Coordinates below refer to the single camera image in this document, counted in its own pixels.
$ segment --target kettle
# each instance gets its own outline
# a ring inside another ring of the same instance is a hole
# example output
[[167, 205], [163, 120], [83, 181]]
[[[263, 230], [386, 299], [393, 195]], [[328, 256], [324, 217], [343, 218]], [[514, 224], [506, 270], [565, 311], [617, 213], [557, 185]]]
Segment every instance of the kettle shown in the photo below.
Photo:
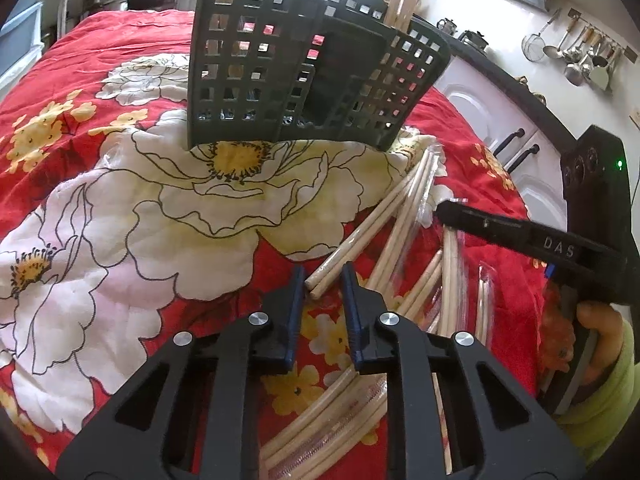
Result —
[[466, 43], [478, 49], [483, 54], [485, 54], [484, 50], [489, 45], [482, 34], [480, 34], [479, 32], [472, 32], [471, 30], [466, 30], [465, 32], [460, 34], [458, 36], [458, 39], [462, 41], [462, 43]]

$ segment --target white wall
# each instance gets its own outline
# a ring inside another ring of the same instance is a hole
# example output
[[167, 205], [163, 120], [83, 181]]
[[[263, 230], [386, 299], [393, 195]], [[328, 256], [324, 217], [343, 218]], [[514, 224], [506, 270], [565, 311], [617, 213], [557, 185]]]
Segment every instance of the white wall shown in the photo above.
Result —
[[[569, 22], [567, 12], [574, 7], [567, 0], [550, 0], [550, 8], [562, 7], [559, 20], [544, 33], [548, 44], [558, 44]], [[529, 88], [546, 96], [548, 108], [577, 138], [591, 125], [610, 131], [622, 139], [625, 145], [631, 191], [638, 179], [640, 165], [640, 131], [629, 115], [640, 108], [640, 60], [631, 64], [625, 57], [620, 60], [612, 79], [612, 94], [592, 88], [588, 83], [575, 87], [563, 75], [565, 63], [561, 60], [543, 59], [528, 61], [521, 50], [524, 36], [539, 32], [549, 18], [541, 10], [526, 6], [516, 0], [422, 0], [417, 14], [429, 22], [441, 18], [452, 19], [458, 31], [479, 30], [489, 42], [488, 57], [513, 76], [525, 75]], [[624, 38], [597, 21], [591, 20], [612, 38], [626, 45]], [[574, 36], [582, 26], [576, 27]], [[640, 192], [633, 208], [634, 236], [640, 241]]]

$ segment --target human hand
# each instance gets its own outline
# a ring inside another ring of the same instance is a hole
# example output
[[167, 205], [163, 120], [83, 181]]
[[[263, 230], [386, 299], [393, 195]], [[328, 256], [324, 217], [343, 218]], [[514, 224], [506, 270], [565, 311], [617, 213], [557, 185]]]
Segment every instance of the human hand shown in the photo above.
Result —
[[[560, 313], [560, 292], [549, 282], [545, 289], [545, 307], [540, 326], [540, 364], [548, 370], [569, 371], [574, 358], [574, 327]], [[577, 318], [588, 329], [598, 331], [599, 339], [581, 385], [591, 384], [614, 364], [622, 350], [624, 325], [622, 316], [610, 305], [596, 301], [578, 304]]]

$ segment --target countertop edge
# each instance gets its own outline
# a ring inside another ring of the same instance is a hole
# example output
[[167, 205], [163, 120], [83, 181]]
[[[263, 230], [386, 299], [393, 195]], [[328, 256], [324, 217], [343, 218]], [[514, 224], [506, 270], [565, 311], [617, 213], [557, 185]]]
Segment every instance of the countertop edge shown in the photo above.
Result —
[[489, 81], [500, 88], [503, 93], [542, 131], [545, 137], [553, 144], [559, 153], [564, 153], [574, 149], [577, 140], [571, 132], [562, 124], [551, 110], [543, 105], [527, 88], [517, 82], [511, 75], [501, 69], [493, 61], [488, 59], [472, 46], [458, 41], [449, 34], [444, 34], [428, 24], [430, 28], [436, 30], [447, 42], [452, 56], [468, 62], [478, 72], [484, 75]]

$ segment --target red blanket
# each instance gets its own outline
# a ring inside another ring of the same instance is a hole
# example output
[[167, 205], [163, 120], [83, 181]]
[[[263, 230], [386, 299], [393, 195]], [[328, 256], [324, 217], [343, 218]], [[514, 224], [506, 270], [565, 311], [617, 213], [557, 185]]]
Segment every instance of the red blanket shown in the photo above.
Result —
[[[295, 263], [313, 271], [418, 153], [415, 143], [388, 155], [338, 143], [185, 152], [192, 21], [178, 11], [91, 16], [0, 105], [0, 403], [52, 469], [146, 356], [176, 332], [213, 333], [255, 310]], [[437, 184], [471, 206], [526, 218], [508, 174], [439, 92], [408, 124], [442, 144], [447, 176]], [[391, 227], [356, 261], [364, 278]], [[436, 229], [420, 229], [399, 294], [439, 246]], [[472, 237], [465, 255], [471, 305], [479, 263], [496, 270], [492, 351], [533, 393], [542, 266]], [[309, 304], [295, 370], [263, 382], [263, 442], [348, 365], [340, 313], [335, 288]], [[385, 430], [383, 420], [322, 478], [383, 479]]]

